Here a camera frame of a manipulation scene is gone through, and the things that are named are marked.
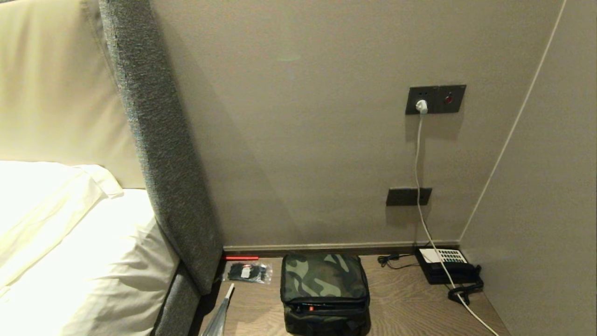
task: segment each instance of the white bedsheet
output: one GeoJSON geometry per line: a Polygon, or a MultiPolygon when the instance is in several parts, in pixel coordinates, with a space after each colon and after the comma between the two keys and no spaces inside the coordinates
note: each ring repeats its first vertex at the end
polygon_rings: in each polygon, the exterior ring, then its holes
{"type": "Polygon", "coordinates": [[[0,298],[0,335],[148,335],[178,262],[145,190],[104,198],[0,298]]]}
{"type": "Polygon", "coordinates": [[[100,166],[0,161],[0,297],[98,200],[121,193],[100,166]]]}

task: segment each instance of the black telephone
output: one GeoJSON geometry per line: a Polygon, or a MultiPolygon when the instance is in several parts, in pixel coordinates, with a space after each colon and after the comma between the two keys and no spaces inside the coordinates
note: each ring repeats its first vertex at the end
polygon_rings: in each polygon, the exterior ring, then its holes
{"type": "MultiPolygon", "coordinates": [[[[439,262],[429,262],[429,259],[423,255],[422,249],[415,251],[418,264],[427,278],[427,282],[431,285],[438,285],[443,283],[450,283],[444,268],[439,262]]],[[[458,250],[440,249],[441,258],[444,261],[444,266],[450,272],[452,281],[454,283],[477,283],[480,281],[479,273],[481,266],[474,266],[466,262],[458,250]]]]}
{"type": "Polygon", "coordinates": [[[483,280],[479,277],[481,266],[469,264],[458,250],[438,249],[438,252],[439,255],[434,249],[416,249],[414,255],[430,285],[450,283],[439,258],[444,262],[444,266],[450,272],[455,284],[473,283],[469,286],[453,288],[448,292],[450,300],[468,306],[470,304],[469,294],[483,289],[483,280]]]}

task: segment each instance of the baseboard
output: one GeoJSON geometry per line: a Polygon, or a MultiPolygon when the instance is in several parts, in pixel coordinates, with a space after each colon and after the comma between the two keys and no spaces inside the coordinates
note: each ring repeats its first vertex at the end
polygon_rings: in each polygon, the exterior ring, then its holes
{"type": "MultiPolygon", "coordinates": [[[[457,240],[434,240],[438,248],[457,249],[457,240]]],[[[427,241],[417,242],[423,246],[427,241]]],[[[258,255],[260,257],[279,257],[288,253],[350,253],[358,255],[377,255],[391,253],[411,253],[413,242],[380,242],[380,243],[339,243],[339,244],[305,244],[305,245],[232,245],[224,246],[225,255],[258,255]]]]}

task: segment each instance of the white power cable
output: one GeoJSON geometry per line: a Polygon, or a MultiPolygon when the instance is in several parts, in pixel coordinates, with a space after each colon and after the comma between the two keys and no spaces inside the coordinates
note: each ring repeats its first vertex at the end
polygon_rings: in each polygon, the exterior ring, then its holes
{"type": "MultiPolygon", "coordinates": [[[[442,268],[444,269],[444,272],[446,272],[446,275],[448,276],[448,279],[450,280],[450,284],[452,284],[452,289],[456,288],[456,285],[454,284],[454,282],[452,281],[452,277],[450,276],[450,272],[448,272],[448,270],[446,269],[446,266],[444,265],[444,262],[442,260],[442,258],[439,256],[439,251],[438,248],[435,247],[435,244],[433,242],[433,239],[431,239],[431,234],[429,233],[429,230],[427,229],[427,224],[425,223],[425,220],[423,219],[423,212],[421,211],[421,203],[420,203],[420,193],[421,193],[421,187],[418,183],[418,169],[417,169],[417,165],[418,165],[418,152],[419,152],[419,148],[421,145],[421,128],[423,127],[423,116],[424,113],[420,114],[420,119],[418,122],[418,132],[417,132],[417,153],[414,157],[414,178],[417,181],[417,209],[418,209],[418,214],[419,216],[421,216],[421,224],[423,225],[423,228],[425,229],[425,233],[427,234],[427,238],[429,239],[429,242],[431,243],[431,246],[433,246],[433,249],[435,250],[435,253],[438,255],[438,259],[439,259],[439,263],[442,265],[442,268]]],[[[477,314],[475,314],[474,311],[472,311],[469,306],[467,306],[464,303],[464,300],[462,299],[462,297],[460,296],[460,293],[456,294],[458,296],[458,299],[460,300],[460,302],[462,303],[462,305],[466,308],[466,310],[469,311],[469,313],[475,318],[477,319],[477,321],[481,322],[481,324],[483,324],[487,330],[491,331],[492,334],[494,334],[495,336],[499,336],[498,333],[496,333],[493,329],[491,329],[490,326],[487,325],[487,323],[485,323],[479,316],[477,316],[477,314]]]]}

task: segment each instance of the power outlet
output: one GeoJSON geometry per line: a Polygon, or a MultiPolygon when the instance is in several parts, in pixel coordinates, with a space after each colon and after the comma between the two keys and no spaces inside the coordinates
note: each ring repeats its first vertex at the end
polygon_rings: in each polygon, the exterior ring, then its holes
{"type": "Polygon", "coordinates": [[[427,101],[427,113],[434,112],[435,102],[438,97],[438,86],[411,87],[408,91],[407,114],[419,114],[415,105],[421,99],[427,101]]]}
{"type": "Polygon", "coordinates": [[[427,101],[427,113],[456,113],[464,99],[466,85],[419,86],[408,91],[406,114],[419,114],[416,104],[427,101]]]}
{"type": "MultiPolygon", "coordinates": [[[[419,201],[420,205],[427,205],[431,198],[433,188],[421,188],[419,201]]],[[[386,206],[416,206],[417,188],[390,188],[387,192],[386,206]]]]}

